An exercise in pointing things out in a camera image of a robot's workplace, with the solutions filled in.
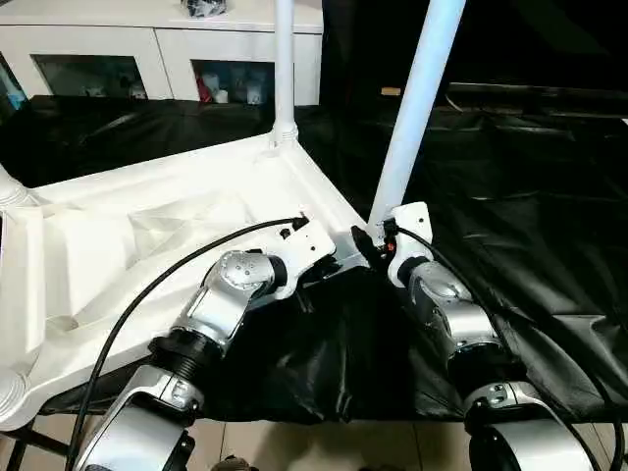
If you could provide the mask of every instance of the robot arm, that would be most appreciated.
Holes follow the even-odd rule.
[[[568,427],[525,381],[525,368],[505,348],[469,287],[435,260],[429,246],[399,232],[403,228],[430,242],[427,206],[400,206],[392,217],[385,223],[394,251],[388,277],[414,306],[431,303],[444,326],[447,371],[463,399],[473,468],[593,470]]]
[[[103,417],[76,469],[180,471],[194,448],[186,428],[211,388],[211,369],[227,354],[250,306],[294,292],[298,278],[336,250],[310,222],[277,247],[224,253],[164,337]]]

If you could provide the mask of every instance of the black fabric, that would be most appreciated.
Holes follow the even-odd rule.
[[[272,113],[181,102],[36,98],[0,128],[2,162],[30,186],[268,130]],[[393,116],[297,110],[299,139],[363,215]],[[435,113],[407,201],[429,203],[435,244],[489,301],[529,377],[570,421],[628,420],[628,128],[620,121]],[[295,422],[459,418],[425,326],[357,269],[251,315],[206,413]],[[538,325],[555,319],[617,402],[606,410]],[[111,396],[130,371],[103,383]],[[72,410],[80,389],[44,411]]]

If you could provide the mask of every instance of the glass cabinet door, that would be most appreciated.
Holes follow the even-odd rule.
[[[54,95],[146,98],[133,57],[31,55]]]
[[[0,51],[28,98],[173,96],[150,28],[0,26]]]
[[[275,96],[275,64],[192,60],[198,99],[263,105]]]
[[[0,123],[20,109],[26,97],[0,53]]]

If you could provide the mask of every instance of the floor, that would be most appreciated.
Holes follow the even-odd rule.
[[[67,442],[74,416],[39,417],[35,430]],[[97,419],[90,421],[93,427]],[[578,432],[589,443],[602,469],[613,452],[612,427],[584,424]],[[189,471],[205,471],[230,454],[243,457],[260,471],[357,471],[387,464],[405,471],[468,471],[467,436],[461,424],[353,422],[312,427],[270,422],[229,423],[200,420],[190,434],[196,448]],[[0,443],[0,469],[11,453],[10,440]],[[22,471],[62,471],[64,460],[29,447]]]

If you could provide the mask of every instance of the black cable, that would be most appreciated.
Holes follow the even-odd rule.
[[[91,375],[89,377],[89,381],[87,382],[87,389],[85,394],[82,397],[80,402],[80,408],[78,409],[77,420],[75,421],[75,426],[72,430],[72,438],[70,440],[70,449],[68,451],[68,458],[66,459],[66,471],[72,471],[75,461],[77,460],[77,455],[79,454],[79,445],[80,438],[82,433],[83,424],[85,422],[85,417],[87,415],[87,410],[89,408],[89,399],[91,398],[94,388],[96,386],[96,380],[100,376],[100,372],[102,370],[103,365],[105,364],[105,359],[109,354],[109,350],[111,349],[111,345],[113,344],[116,336],[120,332],[121,328],[133,312],[133,310],[139,305],[139,303],[155,288],[157,288],[164,280],[170,277],[173,273],[175,273],[180,267],[185,265],[187,262],[193,260],[194,258],[202,255],[203,253],[212,250],[213,248],[218,247],[224,243],[227,243],[234,238],[244,236],[248,233],[252,233],[254,231],[259,231],[261,229],[270,228],[272,226],[280,226],[282,224],[300,224],[303,222],[307,222],[305,217],[300,218],[288,218],[288,219],[277,219],[274,221],[267,221],[265,223],[255,224],[253,226],[249,226],[248,228],[240,229],[239,231],[235,231],[232,234],[225,235],[213,242],[210,242],[206,245],[203,245],[200,248],[197,248],[193,252],[191,252],[186,257],[179,260],[172,267],[162,273],[159,277],[153,280],[146,288],[142,290],[140,294],[138,294],[135,299],[129,304],[127,309],[122,313],[116,324],[114,325],[111,333],[105,340],[105,343],[98,354],[98,358],[96,363],[94,364],[94,368],[91,371]]]
[[[469,291],[471,292],[471,295],[474,297],[478,305],[482,309],[484,309],[487,315],[489,315],[489,313],[492,312],[491,310],[488,309],[488,305],[486,304],[484,299],[479,295],[478,291],[474,289],[473,285],[469,282],[469,279],[465,277],[440,250],[435,248],[432,244],[430,244],[427,240],[422,238],[420,235],[417,235],[412,231],[401,228],[399,226],[396,226],[395,229],[400,234],[404,234],[406,236],[412,237],[417,242],[422,243],[427,248],[429,248],[432,251],[432,253],[434,253],[435,257],[438,258],[440,262],[443,265],[445,265],[467,287],[467,289],[469,289]],[[533,324],[536,324],[537,329],[539,329],[541,332],[546,334],[552,341],[554,341],[558,346],[560,346],[563,349],[563,351],[567,353],[568,356],[571,357],[571,359],[578,365],[580,370],[585,374],[585,376],[593,384],[594,388],[598,391],[598,393],[602,397],[604,405],[609,410],[616,409],[617,405],[611,399],[610,394],[608,394],[608,391],[604,387],[602,381],[600,380],[600,378],[598,378],[597,374],[593,373],[593,371],[595,371],[595,368],[590,368],[589,366],[585,366],[588,363],[588,360],[585,357],[581,356],[580,353],[578,353],[575,349],[565,348],[565,342],[561,342],[557,340],[556,335],[552,334],[553,332],[561,332],[560,330],[561,326],[557,326],[557,328],[556,326],[549,326],[549,329],[542,330],[540,329],[540,326],[538,325],[538,321],[537,322],[530,321],[530,322]],[[626,446],[624,429],[621,423],[621,418],[618,416],[615,416],[612,421],[612,426],[615,433],[615,451],[613,453],[612,462],[610,463],[609,470],[620,471],[623,464],[624,449]]]
[[[587,453],[587,457],[589,458],[589,461],[591,461],[591,465],[593,466],[593,471],[602,471],[602,468],[600,467],[600,464],[598,463],[596,456],[591,451],[589,444],[587,444],[587,441],[583,439],[582,435],[580,435],[580,433],[576,430],[576,428],[573,425],[567,424],[567,423],[565,423],[564,425],[565,427],[567,427],[569,432],[571,432],[571,435],[573,435],[574,438],[578,441],[582,449],[585,450],[585,453]]]

